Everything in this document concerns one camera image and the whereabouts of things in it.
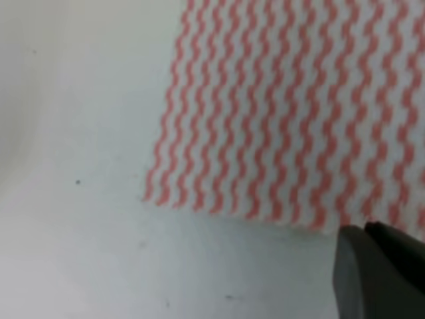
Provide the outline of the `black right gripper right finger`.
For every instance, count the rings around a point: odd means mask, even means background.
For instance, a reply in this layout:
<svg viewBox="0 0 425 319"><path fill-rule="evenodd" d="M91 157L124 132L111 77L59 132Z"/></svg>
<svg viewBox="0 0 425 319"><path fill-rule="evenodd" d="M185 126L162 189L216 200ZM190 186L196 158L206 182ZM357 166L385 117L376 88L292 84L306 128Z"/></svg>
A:
<svg viewBox="0 0 425 319"><path fill-rule="evenodd" d="M424 243L381 222L368 222L364 230L409 283L424 286Z"/></svg>

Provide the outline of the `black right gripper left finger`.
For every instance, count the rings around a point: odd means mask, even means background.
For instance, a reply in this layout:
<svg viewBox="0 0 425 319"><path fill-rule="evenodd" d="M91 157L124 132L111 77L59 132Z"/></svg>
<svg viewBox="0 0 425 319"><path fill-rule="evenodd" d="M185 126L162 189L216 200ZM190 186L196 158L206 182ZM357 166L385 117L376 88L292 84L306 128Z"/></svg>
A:
<svg viewBox="0 0 425 319"><path fill-rule="evenodd" d="M339 317L423 318L424 286L409 283L364 228L338 232L333 291Z"/></svg>

